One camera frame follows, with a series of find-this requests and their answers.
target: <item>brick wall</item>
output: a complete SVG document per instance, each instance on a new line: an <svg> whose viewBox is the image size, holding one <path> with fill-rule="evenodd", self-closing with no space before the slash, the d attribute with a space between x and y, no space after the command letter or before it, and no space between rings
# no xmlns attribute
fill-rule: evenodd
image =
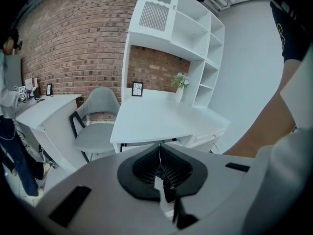
<svg viewBox="0 0 313 235"><path fill-rule="evenodd" d="M19 24L22 74L39 81L40 92L82 94L81 105L98 86L121 101L121 74L127 30L137 0L44 0ZM173 55L132 47L129 80L144 88L176 91L170 84L189 62ZM91 120L111 116L95 114Z"/></svg>

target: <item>yellow logo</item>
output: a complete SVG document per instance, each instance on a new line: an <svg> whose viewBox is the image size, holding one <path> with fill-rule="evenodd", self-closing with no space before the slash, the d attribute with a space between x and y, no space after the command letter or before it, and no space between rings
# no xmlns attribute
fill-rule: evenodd
<svg viewBox="0 0 313 235"><path fill-rule="evenodd" d="M284 36L283 36L283 28L282 28L282 26L280 25L280 23L277 24L277 29L278 29L279 36L280 36L280 40L282 41L282 45L283 45L283 49L284 49L286 40L285 40L285 38L284 38Z"/></svg>

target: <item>white vase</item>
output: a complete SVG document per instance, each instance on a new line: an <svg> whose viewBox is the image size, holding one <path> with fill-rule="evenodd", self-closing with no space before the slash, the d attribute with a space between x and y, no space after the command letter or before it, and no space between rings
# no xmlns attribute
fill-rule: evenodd
<svg viewBox="0 0 313 235"><path fill-rule="evenodd" d="M175 101L177 103L179 103L181 101L181 98L182 98L182 94L184 93L184 88L177 88L177 91L176 91L176 99Z"/></svg>

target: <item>chair armrest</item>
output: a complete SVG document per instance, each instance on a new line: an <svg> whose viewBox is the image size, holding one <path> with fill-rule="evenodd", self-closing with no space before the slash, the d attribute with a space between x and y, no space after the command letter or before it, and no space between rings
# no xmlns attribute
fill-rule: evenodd
<svg viewBox="0 0 313 235"><path fill-rule="evenodd" d="M72 131L73 131L73 134L75 136L75 138L77 138L77 131L76 131L76 128L75 128L75 124L74 124L74 118L77 119L77 121L79 122L79 124L85 128L86 126L84 125L82 119L80 118L80 116L78 115L77 111L75 111L73 114L71 114L69 117L69 122L70 122L70 126L72 128Z"/></svg>

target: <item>chair backrest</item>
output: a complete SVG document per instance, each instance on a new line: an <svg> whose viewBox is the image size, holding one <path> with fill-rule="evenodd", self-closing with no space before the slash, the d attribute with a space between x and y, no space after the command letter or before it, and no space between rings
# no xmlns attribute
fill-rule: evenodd
<svg viewBox="0 0 313 235"><path fill-rule="evenodd" d="M112 90L107 87L94 89L87 100L77 109L80 118L97 112L108 112L117 115L119 103Z"/></svg>

